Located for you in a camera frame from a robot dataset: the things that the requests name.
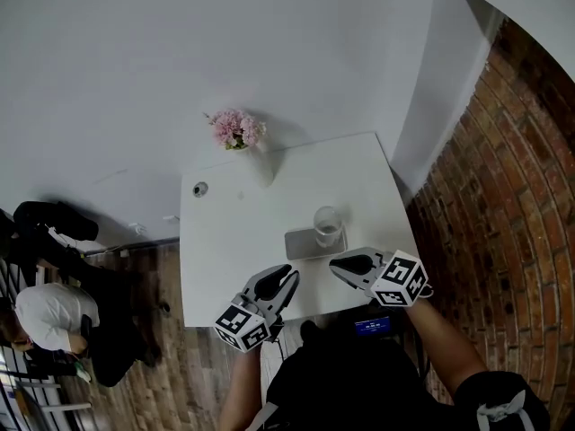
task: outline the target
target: black shirt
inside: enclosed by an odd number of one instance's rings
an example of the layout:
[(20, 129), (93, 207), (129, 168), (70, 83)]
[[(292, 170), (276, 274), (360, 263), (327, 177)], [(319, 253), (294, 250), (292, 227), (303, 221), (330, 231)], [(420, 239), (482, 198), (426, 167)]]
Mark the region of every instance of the black shirt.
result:
[[(549, 429), (547, 410), (520, 375), (473, 375), (457, 389), (455, 406), (448, 406), (426, 391), (410, 358), (395, 342), (344, 344), (323, 339), (306, 342), (281, 366), (267, 395), (279, 408), (263, 429), (476, 430), (481, 406), (508, 404), (522, 391), (522, 410), (534, 429)], [(514, 413), (490, 421), (489, 429), (524, 426), (520, 414)]]

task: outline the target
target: blue screen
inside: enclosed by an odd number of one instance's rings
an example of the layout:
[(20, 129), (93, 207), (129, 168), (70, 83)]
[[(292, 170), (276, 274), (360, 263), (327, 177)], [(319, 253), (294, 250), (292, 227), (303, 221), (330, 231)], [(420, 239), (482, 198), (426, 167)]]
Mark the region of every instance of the blue screen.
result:
[(389, 316), (376, 320), (356, 322), (356, 333), (358, 335), (384, 334), (392, 328)]

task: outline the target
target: drinking glass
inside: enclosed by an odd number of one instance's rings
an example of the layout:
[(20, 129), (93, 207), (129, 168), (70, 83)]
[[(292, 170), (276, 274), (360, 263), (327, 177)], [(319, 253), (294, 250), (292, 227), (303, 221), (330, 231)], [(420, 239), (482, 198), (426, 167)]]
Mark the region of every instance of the drinking glass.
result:
[(333, 246), (341, 237), (343, 222), (334, 207), (320, 207), (314, 215), (315, 240), (323, 248)]

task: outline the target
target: round hole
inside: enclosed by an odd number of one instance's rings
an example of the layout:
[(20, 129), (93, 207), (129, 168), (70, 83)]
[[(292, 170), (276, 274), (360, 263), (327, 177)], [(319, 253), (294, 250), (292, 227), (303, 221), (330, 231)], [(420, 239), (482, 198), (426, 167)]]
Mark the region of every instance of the round hole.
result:
[(206, 193), (208, 193), (208, 185), (206, 182), (198, 182), (195, 186), (194, 186), (194, 197), (196, 198), (201, 198), (203, 197)]

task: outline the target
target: brick wall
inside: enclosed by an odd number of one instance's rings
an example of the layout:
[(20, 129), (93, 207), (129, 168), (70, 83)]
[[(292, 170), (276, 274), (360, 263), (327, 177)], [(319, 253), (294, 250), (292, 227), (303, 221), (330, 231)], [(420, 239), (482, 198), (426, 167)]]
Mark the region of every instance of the brick wall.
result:
[[(408, 207), (435, 305), (490, 369), (526, 378), (554, 429), (575, 407), (574, 110), (573, 81), (506, 23)], [(433, 372), (429, 387), (449, 401)]]

